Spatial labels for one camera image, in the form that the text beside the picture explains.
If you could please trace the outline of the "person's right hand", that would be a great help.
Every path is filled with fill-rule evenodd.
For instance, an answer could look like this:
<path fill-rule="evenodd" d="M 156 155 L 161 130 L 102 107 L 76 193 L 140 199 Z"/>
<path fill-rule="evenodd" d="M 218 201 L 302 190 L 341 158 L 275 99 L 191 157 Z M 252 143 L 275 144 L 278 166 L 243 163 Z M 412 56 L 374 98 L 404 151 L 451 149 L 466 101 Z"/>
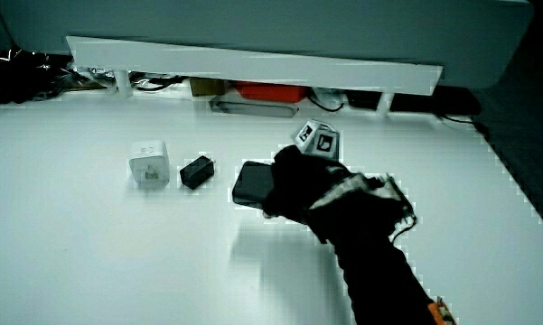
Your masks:
<path fill-rule="evenodd" d="M 366 231 L 395 240 L 417 216 L 389 174 L 352 172 L 339 161 L 340 133 L 309 120 L 271 164 L 273 189 L 263 210 L 307 225 L 322 241 Z"/>

